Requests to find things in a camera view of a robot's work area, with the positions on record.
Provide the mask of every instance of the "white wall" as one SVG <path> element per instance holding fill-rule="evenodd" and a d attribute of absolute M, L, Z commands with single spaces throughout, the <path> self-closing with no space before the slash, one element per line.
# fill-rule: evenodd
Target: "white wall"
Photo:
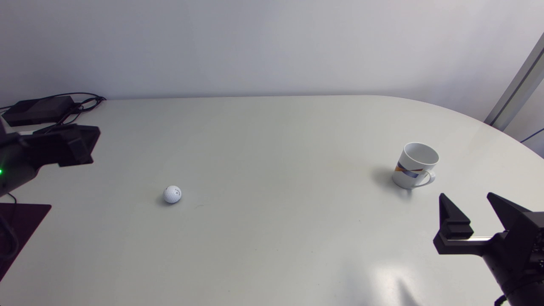
<path fill-rule="evenodd" d="M 0 100 L 384 94 L 483 120 L 542 0 L 3 0 Z"/>

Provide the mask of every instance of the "mug stripe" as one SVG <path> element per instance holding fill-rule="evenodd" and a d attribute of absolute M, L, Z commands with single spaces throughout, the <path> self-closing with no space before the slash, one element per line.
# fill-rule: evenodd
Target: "mug stripe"
<path fill-rule="evenodd" d="M 395 171 L 402 171 L 407 176 L 415 179 L 415 178 L 417 178 L 419 173 L 415 173 L 413 171 L 423 171 L 423 169 L 408 170 L 408 169 L 404 168 L 403 165 L 400 164 L 400 162 L 398 162 L 397 166 L 395 167 Z"/>

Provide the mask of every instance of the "metal pole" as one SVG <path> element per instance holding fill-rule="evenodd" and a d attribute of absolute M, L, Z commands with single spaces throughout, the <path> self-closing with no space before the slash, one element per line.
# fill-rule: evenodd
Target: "metal pole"
<path fill-rule="evenodd" d="M 484 123 L 504 131 L 544 79 L 544 33 Z"/>

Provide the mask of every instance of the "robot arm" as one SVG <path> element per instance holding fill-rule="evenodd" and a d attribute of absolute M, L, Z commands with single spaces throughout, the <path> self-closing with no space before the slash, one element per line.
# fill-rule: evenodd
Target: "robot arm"
<path fill-rule="evenodd" d="M 487 195 L 504 226 L 493 237 L 472 237 L 470 219 L 440 195 L 439 254 L 473 254 L 484 259 L 512 306 L 544 303 L 544 212 L 531 212 L 494 193 Z"/>

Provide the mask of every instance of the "mug handle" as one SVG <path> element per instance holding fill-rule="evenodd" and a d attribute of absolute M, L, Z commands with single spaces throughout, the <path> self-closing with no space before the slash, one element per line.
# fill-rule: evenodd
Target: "mug handle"
<path fill-rule="evenodd" d="M 435 173 L 432 170 L 423 170 L 423 171 L 427 172 L 427 174 L 429 175 L 429 181 L 426 182 L 425 184 L 415 185 L 413 186 L 413 188 L 423 187 L 435 181 L 435 178 L 436 178 Z"/>

